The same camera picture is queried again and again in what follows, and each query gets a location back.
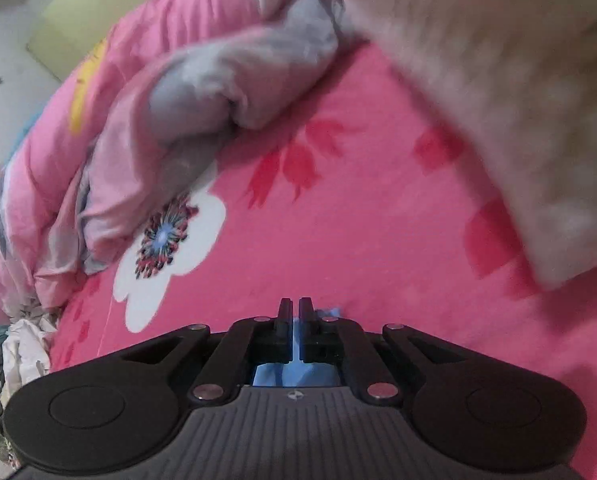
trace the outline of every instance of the yellow pattern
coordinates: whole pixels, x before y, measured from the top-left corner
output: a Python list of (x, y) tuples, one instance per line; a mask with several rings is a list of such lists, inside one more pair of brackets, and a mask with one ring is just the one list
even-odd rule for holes
[(72, 100), (69, 116), (69, 129), (73, 135), (79, 135), (83, 128), (83, 111), (85, 109), (87, 91), (89, 90), (92, 79), (98, 72), (99, 66), (101, 66), (106, 50), (107, 40), (99, 41), (78, 69), (76, 89), (74, 90), (74, 99)]

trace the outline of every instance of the white wall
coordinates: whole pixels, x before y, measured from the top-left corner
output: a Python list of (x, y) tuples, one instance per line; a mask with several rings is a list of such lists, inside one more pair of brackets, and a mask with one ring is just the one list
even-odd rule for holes
[(0, 164), (19, 132), (58, 88), (25, 50), (35, 15), (17, 0), (0, 0)]

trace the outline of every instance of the blue object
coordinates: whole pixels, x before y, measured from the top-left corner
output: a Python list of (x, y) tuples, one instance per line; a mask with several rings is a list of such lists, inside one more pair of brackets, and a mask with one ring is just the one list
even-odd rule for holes
[[(341, 317), (341, 309), (333, 308), (331, 310), (319, 310), (317, 314), (319, 314), (319, 317)], [(294, 320), (294, 359), (292, 362), (286, 365), (275, 363), (260, 365), (256, 368), (252, 386), (306, 388), (310, 386), (327, 387), (341, 385), (341, 379), (335, 366), (325, 363), (305, 364), (299, 359), (299, 337), (301, 336), (300, 323), (301, 322), (298, 319)]]
[(36, 125), (38, 119), (40, 119), (40, 116), (43, 115), (43, 110), (41, 110), (40, 112), (38, 112), (37, 114), (35, 114), (29, 121), (27, 124), (25, 124), (25, 126), (23, 127), (23, 129), (21, 130), (21, 132), (19, 133), (18, 139), (16, 139), (16, 142), (14, 143), (14, 147), (12, 148), (12, 152), (10, 153), (10, 156), (7, 157), (7, 161), (9, 162), (10, 160), (12, 160), (12, 157), (14, 156), (14, 154), (16, 153), (16, 150), (19, 149), (20, 145), (22, 144), (22, 142), (25, 140), (25, 137), (27, 137), (27, 135), (29, 134), (29, 132), (32, 130), (32, 128)]

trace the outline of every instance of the ribbed black surface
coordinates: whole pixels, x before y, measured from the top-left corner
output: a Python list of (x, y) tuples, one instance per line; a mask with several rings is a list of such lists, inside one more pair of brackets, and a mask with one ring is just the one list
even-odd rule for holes
[[(16, 480), (66, 478), (32, 468)], [(194, 412), (161, 453), (97, 480), (579, 480), (566, 466), (528, 475), (484, 473), (440, 455), (396, 410), (348, 388), (244, 388)]]

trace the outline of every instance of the pink bedsheet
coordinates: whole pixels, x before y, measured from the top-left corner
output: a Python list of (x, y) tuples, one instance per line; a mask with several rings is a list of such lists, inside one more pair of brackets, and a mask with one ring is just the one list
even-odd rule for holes
[(375, 47), (226, 148), (187, 203), (171, 266), (136, 278), (140, 233), (73, 297), (54, 369), (311, 296), (366, 330), (403, 322), (563, 381), (589, 414), (574, 466), (597, 480), (597, 270), (539, 290), (476, 155)]

